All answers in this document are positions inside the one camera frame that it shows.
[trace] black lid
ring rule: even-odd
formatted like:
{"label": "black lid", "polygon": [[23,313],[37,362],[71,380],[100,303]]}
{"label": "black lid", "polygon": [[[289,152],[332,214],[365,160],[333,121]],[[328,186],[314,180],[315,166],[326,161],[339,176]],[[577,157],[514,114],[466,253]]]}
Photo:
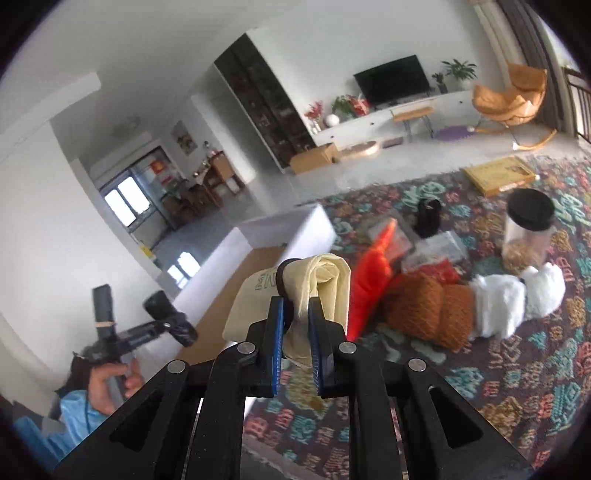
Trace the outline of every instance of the black lid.
{"label": "black lid", "polygon": [[552,226],[554,204],[539,190],[516,189],[507,200],[507,215],[526,230],[542,232]]}

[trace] white fluffy toy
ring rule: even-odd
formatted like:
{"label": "white fluffy toy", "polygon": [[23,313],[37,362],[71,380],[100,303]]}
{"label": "white fluffy toy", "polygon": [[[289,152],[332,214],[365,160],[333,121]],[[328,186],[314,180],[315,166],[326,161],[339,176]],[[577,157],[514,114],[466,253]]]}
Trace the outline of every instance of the white fluffy toy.
{"label": "white fluffy toy", "polygon": [[560,307],[566,290],[562,270],[550,263],[540,270],[527,267],[519,277],[477,275],[470,286],[476,300],[472,338],[512,336],[524,321],[543,318]]}

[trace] television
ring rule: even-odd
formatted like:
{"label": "television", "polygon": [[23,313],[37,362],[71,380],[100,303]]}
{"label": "television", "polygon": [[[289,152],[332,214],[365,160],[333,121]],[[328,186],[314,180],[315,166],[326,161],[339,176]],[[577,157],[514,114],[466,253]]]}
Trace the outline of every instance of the television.
{"label": "television", "polygon": [[425,93],[431,88],[416,55],[384,63],[354,77],[372,106]]}

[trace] white cabinet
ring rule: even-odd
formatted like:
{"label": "white cabinet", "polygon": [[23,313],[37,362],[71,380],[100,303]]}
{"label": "white cabinet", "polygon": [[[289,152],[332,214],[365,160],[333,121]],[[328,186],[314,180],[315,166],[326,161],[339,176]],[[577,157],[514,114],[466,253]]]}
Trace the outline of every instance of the white cabinet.
{"label": "white cabinet", "polygon": [[[393,122],[392,113],[398,114],[432,106],[435,112],[430,115],[435,131],[451,125],[473,125],[480,115],[472,106],[472,91],[446,93],[403,103],[388,109],[378,110],[354,120],[349,120],[333,128],[312,135],[316,145],[334,143],[338,149],[349,147],[370,140],[383,141],[389,138],[405,136],[402,122]],[[413,134],[426,132],[423,120],[411,121]]]}

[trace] beige cloth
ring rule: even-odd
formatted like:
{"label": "beige cloth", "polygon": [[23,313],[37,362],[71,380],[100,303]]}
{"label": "beige cloth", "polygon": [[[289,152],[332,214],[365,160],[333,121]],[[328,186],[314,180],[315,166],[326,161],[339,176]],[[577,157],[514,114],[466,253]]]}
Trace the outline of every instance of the beige cloth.
{"label": "beige cloth", "polygon": [[[251,324],[267,318],[273,295],[277,267],[262,270],[248,277],[228,316],[223,337],[242,342]],[[347,331],[349,315],[349,284],[351,270],[347,262],[333,254],[297,260],[283,271],[283,284],[288,298],[294,303],[294,320],[283,337],[283,354],[302,367],[311,367],[308,340],[308,300],[320,297],[324,317],[340,323]]]}

